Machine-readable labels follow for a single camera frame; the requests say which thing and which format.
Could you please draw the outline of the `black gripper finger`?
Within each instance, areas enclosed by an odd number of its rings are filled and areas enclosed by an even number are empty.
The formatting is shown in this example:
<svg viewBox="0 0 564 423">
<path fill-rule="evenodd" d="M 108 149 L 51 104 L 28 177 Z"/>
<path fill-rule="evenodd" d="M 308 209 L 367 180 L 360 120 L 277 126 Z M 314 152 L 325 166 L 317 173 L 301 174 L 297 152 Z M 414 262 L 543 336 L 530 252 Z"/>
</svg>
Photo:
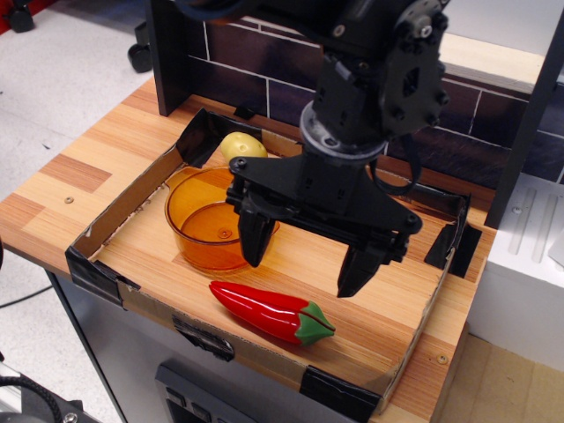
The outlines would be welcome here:
<svg viewBox="0 0 564 423">
<path fill-rule="evenodd" d="M 353 297 L 376 274 L 386 258 L 386 251 L 369 246 L 349 246 L 338 276 L 338 298 Z"/>
<path fill-rule="evenodd" d="M 241 251 L 245 260 L 257 267 L 263 260 L 277 223 L 276 208 L 258 194 L 247 194 L 239 210 Z"/>
</svg>

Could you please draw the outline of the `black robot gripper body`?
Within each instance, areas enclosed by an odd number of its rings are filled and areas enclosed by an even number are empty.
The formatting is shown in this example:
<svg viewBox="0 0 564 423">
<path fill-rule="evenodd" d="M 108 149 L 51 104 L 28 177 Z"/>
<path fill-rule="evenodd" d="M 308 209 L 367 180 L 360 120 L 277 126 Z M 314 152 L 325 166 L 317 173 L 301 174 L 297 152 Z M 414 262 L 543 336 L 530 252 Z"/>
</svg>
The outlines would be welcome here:
<svg viewBox="0 0 564 423">
<path fill-rule="evenodd" d="M 383 130 L 342 114 L 336 124 L 325 122 L 313 104 L 300 121 L 301 154 L 285 159 L 236 157 L 229 162 L 234 176 L 227 201 L 239 215 L 247 194 L 258 194 L 275 208 L 277 221 L 367 249 L 386 251 L 383 263 L 403 260 L 409 238 L 421 219 L 395 201 L 410 192 L 421 175 L 412 132 Z M 389 141 L 399 141 L 411 166 L 412 179 L 394 186 L 379 179 L 376 166 Z"/>
</svg>

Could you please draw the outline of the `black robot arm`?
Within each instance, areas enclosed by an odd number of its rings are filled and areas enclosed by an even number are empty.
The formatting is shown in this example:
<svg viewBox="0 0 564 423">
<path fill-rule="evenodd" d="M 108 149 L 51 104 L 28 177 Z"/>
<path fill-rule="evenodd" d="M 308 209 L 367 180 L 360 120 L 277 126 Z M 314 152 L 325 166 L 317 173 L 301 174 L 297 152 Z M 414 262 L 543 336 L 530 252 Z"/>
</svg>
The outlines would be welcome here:
<svg viewBox="0 0 564 423">
<path fill-rule="evenodd" d="M 277 222 L 344 243 L 338 295 L 354 296 L 382 265 L 401 261 L 421 219 L 375 173 L 386 144 L 401 142 L 418 180 L 412 134 L 438 123 L 441 1 L 181 1 L 191 19 L 252 17 L 291 28 L 323 48 L 314 99 L 301 113 L 300 155 L 230 161 L 227 200 L 239 217 L 241 252 L 261 263 Z"/>
</svg>

